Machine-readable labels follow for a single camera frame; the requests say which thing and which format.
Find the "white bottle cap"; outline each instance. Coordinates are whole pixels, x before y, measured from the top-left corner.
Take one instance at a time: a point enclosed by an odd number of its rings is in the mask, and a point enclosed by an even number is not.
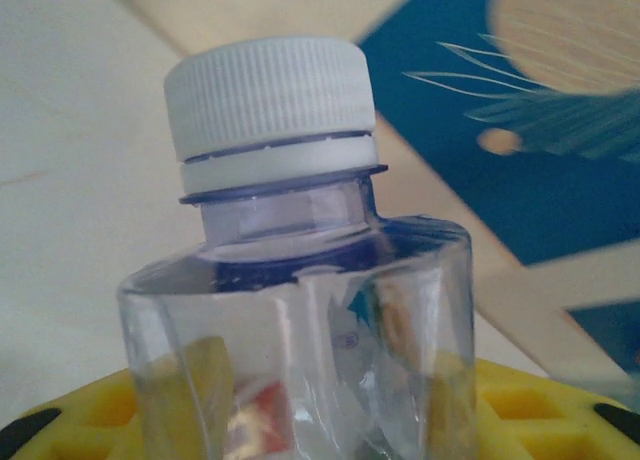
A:
[[[367,62],[343,40],[216,48],[174,68],[165,95],[187,195],[378,164]]]

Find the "clear plastic bottle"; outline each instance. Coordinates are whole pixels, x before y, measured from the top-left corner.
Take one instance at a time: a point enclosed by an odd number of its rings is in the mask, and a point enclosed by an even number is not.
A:
[[[362,52],[254,40],[165,92],[206,242],[119,289],[149,458],[474,459],[470,238],[376,213]]]

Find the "bottle shoulder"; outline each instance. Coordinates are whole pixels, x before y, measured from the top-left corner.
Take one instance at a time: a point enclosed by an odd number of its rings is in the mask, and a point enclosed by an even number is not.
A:
[[[367,271],[442,250],[470,253],[463,227],[423,215],[378,218],[339,235],[289,235],[275,243],[288,243],[291,253],[270,256],[264,242],[250,242],[234,258],[229,248],[199,245],[134,273],[121,284],[120,295],[257,291],[295,283],[299,272],[318,267]]]

